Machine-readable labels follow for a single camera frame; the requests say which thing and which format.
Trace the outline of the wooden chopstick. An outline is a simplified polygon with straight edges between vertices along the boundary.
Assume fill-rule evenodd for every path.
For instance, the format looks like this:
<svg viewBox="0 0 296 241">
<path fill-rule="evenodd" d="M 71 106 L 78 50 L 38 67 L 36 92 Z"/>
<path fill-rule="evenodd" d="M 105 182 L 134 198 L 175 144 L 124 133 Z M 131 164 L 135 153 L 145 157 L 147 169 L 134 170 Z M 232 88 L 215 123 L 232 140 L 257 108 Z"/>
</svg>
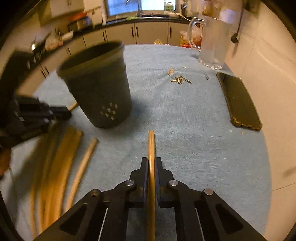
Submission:
<svg viewBox="0 0 296 241">
<path fill-rule="evenodd" d="M 155 181 L 155 135 L 153 130 L 148 133 L 148 161 L 149 180 L 147 195 L 147 240 L 155 240 L 155 215 L 156 215 L 156 181 Z"/>
<path fill-rule="evenodd" d="M 69 111 L 73 111 L 78 106 L 77 102 L 74 102 L 71 106 L 68 107 Z"/>
<path fill-rule="evenodd" d="M 68 177 L 82 136 L 82 131 L 69 126 L 58 144 L 45 199 L 43 229 L 54 223 L 62 213 Z"/>
<path fill-rule="evenodd" d="M 43 223 L 36 224 L 36 215 L 39 215 L 39 221 L 43 220 L 42 188 L 47 178 L 57 137 L 59 137 L 59 131 L 52 127 L 39 139 L 32 152 L 32 158 L 35 161 L 30 190 L 30 228 L 33 238 L 37 237 L 38 231 L 42 231 Z"/>
<path fill-rule="evenodd" d="M 68 196 L 68 199 L 67 199 L 67 202 L 66 202 L 66 206 L 65 206 L 65 212 L 68 211 L 72 206 L 73 206 L 73 203 L 74 203 L 74 199 L 75 199 L 75 196 L 77 194 L 77 191 L 78 191 L 78 188 L 79 188 L 79 185 L 80 185 L 80 182 L 82 180 L 82 177 L 84 175 L 84 172 L 88 166 L 88 163 L 93 155 L 93 152 L 96 148 L 98 144 L 98 139 L 97 138 L 93 138 L 80 162 L 80 165 L 78 167 L 78 170 L 75 174 L 75 178 L 74 178 L 74 182 L 71 186 L 71 189 L 70 189 L 70 194 Z"/>
</svg>

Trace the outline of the dark green utensil holder cup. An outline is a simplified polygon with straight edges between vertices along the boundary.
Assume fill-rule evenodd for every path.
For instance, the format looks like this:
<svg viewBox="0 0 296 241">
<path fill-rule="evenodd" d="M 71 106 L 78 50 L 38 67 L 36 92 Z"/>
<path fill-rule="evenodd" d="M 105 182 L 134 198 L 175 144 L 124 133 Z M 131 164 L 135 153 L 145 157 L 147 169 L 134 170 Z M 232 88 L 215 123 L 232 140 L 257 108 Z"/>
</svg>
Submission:
<svg viewBox="0 0 296 241">
<path fill-rule="evenodd" d="M 112 128 L 132 110 L 122 41 L 104 42 L 66 59 L 57 75 L 97 128 Z"/>
</svg>

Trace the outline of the kitchen window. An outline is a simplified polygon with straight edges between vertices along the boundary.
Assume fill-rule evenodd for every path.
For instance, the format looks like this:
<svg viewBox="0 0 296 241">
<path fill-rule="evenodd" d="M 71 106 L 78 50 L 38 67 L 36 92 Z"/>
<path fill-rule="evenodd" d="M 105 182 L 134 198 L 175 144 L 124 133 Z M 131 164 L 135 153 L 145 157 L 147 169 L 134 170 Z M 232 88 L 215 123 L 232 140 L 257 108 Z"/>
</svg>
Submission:
<svg viewBox="0 0 296 241">
<path fill-rule="evenodd" d="M 109 16 L 117 16 L 126 13 L 140 11 L 164 11 L 169 8 L 171 10 L 176 9 L 176 1 L 121 1 L 110 0 L 105 1 L 107 14 Z"/>
</svg>

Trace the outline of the beige kitchen cabinets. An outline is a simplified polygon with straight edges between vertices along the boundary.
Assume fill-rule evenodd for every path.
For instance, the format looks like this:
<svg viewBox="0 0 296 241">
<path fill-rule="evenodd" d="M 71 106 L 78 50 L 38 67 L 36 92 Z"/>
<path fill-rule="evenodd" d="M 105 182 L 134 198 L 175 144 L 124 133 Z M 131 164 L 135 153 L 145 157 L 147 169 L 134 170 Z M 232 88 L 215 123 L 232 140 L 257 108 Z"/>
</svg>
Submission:
<svg viewBox="0 0 296 241">
<path fill-rule="evenodd" d="M 126 45 L 154 44 L 161 40 L 164 44 L 178 46 L 180 32 L 188 29 L 185 21 L 142 20 L 138 22 L 108 25 L 105 28 L 88 30 L 74 36 L 65 45 L 44 54 L 37 66 L 16 91 L 17 94 L 32 95 L 38 86 L 69 56 L 99 43 L 121 40 Z"/>
</svg>

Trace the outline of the black smartphone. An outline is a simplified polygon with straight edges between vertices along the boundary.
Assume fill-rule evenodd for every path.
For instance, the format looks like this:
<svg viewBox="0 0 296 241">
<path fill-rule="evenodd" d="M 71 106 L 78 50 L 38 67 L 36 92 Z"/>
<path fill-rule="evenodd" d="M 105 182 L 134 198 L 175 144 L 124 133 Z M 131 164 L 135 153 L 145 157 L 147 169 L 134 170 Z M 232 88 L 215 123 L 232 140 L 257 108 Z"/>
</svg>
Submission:
<svg viewBox="0 0 296 241">
<path fill-rule="evenodd" d="M 241 78 L 223 72 L 216 74 L 225 96 L 230 121 L 237 128 L 259 132 L 262 123 Z"/>
</svg>

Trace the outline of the blue towel table cover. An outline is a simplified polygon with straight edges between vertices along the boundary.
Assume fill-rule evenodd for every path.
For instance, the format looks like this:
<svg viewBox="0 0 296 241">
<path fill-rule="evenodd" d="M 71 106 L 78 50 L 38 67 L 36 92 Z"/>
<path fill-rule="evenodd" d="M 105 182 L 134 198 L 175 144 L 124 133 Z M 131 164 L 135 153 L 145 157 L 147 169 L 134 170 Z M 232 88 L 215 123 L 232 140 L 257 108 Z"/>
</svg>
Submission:
<svg viewBox="0 0 296 241">
<path fill-rule="evenodd" d="M 271 196 L 264 136 L 232 125 L 216 72 L 180 47 L 129 45 L 124 58 L 132 97 L 128 118 L 100 129 L 77 108 L 69 120 L 84 133 L 74 169 L 91 139 L 99 140 L 77 199 L 125 181 L 147 154 L 147 134 L 154 130 L 165 169 L 191 189 L 212 189 L 263 234 Z M 180 75 L 191 84 L 170 82 Z"/>
</svg>

